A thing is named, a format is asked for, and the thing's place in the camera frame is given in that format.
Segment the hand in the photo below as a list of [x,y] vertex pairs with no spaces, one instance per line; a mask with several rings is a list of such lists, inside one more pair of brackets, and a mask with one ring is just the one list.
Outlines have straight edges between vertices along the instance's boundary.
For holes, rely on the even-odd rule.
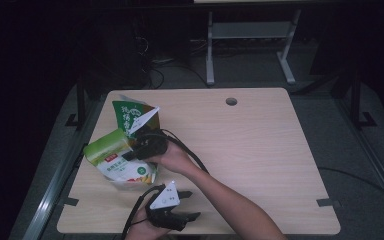
[[172,142],[168,142],[167,151],[164,154],[148,158],[145,162],[161,164],[168,170],[182,175],[198,168],[189,156]]
[[[146,219],[145,208],[140,208],[132,220],[132,223],[136,223]],[[155,227],[148,220],[134,224],[130,227],[127,233],[126,240],[154,240],[166,235],[170,229]]]

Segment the green snack bag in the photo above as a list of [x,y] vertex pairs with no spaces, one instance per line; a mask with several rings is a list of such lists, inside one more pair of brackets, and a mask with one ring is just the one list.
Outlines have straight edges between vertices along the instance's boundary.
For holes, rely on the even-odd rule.
[[[128,130],[132,127],[134,120],[143,114],[151,111],[154,107],[146,105],[145,103],[135,102],[129,99],[129,101],[113,101],[115,115],[117,118],[117,126],[122,129],[127,135]],[[146,123],[149,129],[156,129],[160,127],[158,113]],[[129,138],[134,138],[135,134],[128,135]]]
[[137,159],[125,160],[122,155],[128,151],[131,151],[131,148],[122,129],[117,129],[84,148],[86,159],[109,181],[116,183],[116,186],[123,188],[129,183],[153,183],[156,166]]

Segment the wire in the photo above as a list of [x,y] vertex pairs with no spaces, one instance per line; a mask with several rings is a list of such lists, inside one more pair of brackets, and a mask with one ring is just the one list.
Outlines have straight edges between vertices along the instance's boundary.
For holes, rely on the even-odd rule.
[[123,233],[121,234],[121,239],[125,239],[127,236],[127,231],[129,230],[130,226],[132,226],[132,220],[133,217],[136,215],[140,205],[142,204],[143,200],[145,199],[146,195],[148,195],[150,192],[155,191],[155,190],[163,190],[165,188],[165,185],[159,185],[159,186],[154,186],[150,189],[148,189],[144,194],[142,194],[138,200],[136,201],[135,206],[133,207],[132,211],[130,212],[129,217],[127,218],[126,225],[124,225]]
[[148,218],[145,218],[145,219],[142,219],[142,220],[137,221],[137,222],[135,222],[135,223],[132,223],[132,224],[130,224],[130,226],[135,225],[135,224],[139,224],[139,223],[141,223],[141,222],[145,222],[146,220],[148,220]]
[[352,178],[355,178],[355,179],[358,179],[364,183],[367,183],[368,185],[370,185],[371,187],[373,187],[374,189],[378,190],[379,192],[381,192],[382,194],[384,194],[384,188],[382,188],[381,186],[377,185],[376,183],[373,183],[369,180],[366,180],[364,178],[361,178],[359,176],[356,176],[354,174],[351,174],[351,173],[348,173],[348,172],[345,172],[345,171],[342,171],[342,170],[338,170],[338,169],[334,169],[334,168],[328,168],[328,167],[318,167],[319,170],[326,170],[326,171],[332,171],[332,172],[338,172],[338,173],[342,173],[344,175],[347,175],[349,177],[352,177]]
[[159,66],[159,68],[169,68],[169,67],[172,67],[172,68],[185,68],[193,73],[195,73],[196,76],[198,76],[198,78],[205,84],[205,86],[208,87],[208,84],[207,82],[204,80],[204,78],[201,77],[201,75],[199,75],[198,72],[196,72],[195,70],[193,70],[192,68],[190,67],[187,67],[187,66],[182,66],[182,65],[176,65],[176,66]]
[[154,71],[154,72],[159,73],[160,76],[161,76],[161,81],[160,81],[160,84],[158,84],[158,86],[154,86],[154,83],[152,82],[152,78],[150,78],[150,79],[149,79],[149,87],[150,87],[151,89],[158,89],[158,88],[160,88],[160,87],[163,85],[163,83],[164,83],[164,80],[165,80],[165,78],[164,78],[164,74],[163,74],[162,72],[158,71],[158,70],[155,69],[155,68],[151,68],[151,71]]
[[163,135],[163,134],[156,134],[156,133],[148,133],[148,134],[143,134],[141,135],[140,137],[138,137],[138,139],[140,138],[145,138],[145,137],[150,137],[150,136],[153,136],[153,137],[160,137],[160,138],[164,138],[174,144],[176,144],[177,146],[179,146],[180,148],[182,148],[187,154],[189,154],[189,156],[191,156],[195,162],[198,164],[198,166],[204,170],[206,173],[210,174],[207,170],[207,168],[204,166],[204,164],[202,163],[201,159],[199,159],[199,157],[193,153],[182,141],[180,141],[179,139],[176,139],[176,138],[173,138],[173,137],[170,137],[170,136],[167,136],[167,135]]

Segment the wooden table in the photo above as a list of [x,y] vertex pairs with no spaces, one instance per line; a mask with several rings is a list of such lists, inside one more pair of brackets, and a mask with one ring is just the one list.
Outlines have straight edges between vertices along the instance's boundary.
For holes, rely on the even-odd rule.
[[[194,151],[210,174],[264,208],[285,234],[333,235],[340,225],[287,92],[282,88],[111,92],[91,141],[117,127],[112,101],[121,95],[160,106],[161,127]],[[235,98],[237,104],[226,104]],[[180,234],[234,233],[199,189],[160,169],[157,184],[191,190],[175,211],[201,212]],[[62,233],[121,233],[141,191],[118,191],[83,159],[58,222]]]

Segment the human arm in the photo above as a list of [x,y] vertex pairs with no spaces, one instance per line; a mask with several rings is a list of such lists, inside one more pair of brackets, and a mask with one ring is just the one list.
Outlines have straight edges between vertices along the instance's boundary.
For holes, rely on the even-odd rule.
[[192,181],[242,238],[286,239],[262,208],[197,167],[175,144],[169,143],[165,154],[147,161],[157,162]]

